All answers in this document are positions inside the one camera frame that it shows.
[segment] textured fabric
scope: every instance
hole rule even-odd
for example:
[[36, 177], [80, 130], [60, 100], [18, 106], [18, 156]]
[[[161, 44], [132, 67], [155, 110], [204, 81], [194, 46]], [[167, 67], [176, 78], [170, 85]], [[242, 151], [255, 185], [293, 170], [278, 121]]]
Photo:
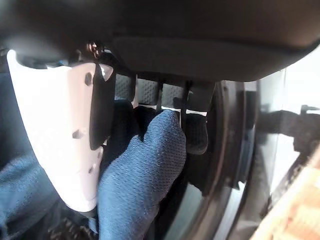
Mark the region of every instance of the textured fabric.
[[110, 163], [98, 186], [99, 239], [141, 240], [186, 160], [176, 114], [165, 110]]
[[11, 79], [0, 73], [0, 239], [15, 239], [59, 199], [24, 129]]

